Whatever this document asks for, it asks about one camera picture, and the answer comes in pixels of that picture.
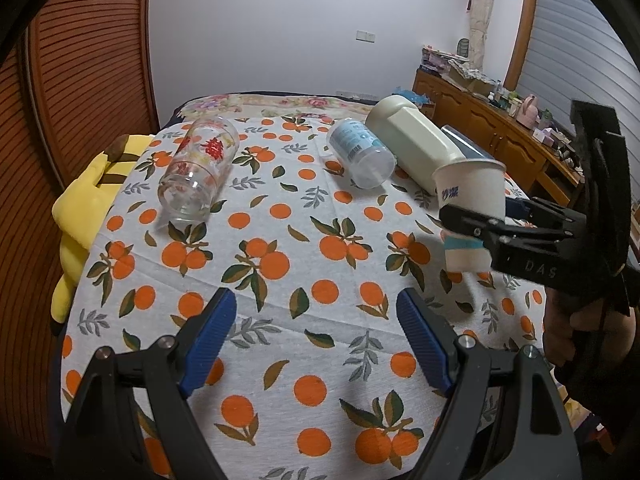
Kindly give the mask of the person's hand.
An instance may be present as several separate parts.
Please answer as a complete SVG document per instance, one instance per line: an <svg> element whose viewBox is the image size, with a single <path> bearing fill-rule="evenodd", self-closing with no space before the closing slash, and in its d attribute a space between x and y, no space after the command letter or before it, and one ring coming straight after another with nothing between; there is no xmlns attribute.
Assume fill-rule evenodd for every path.
<svg viewBox="0 0 640 480"><path fill-rule="evenodd" d="M547 287L544 305L544 355L555 366L586 356L620 362L636 342L636 311L605 311L602 299L586 304Z"/></svg>

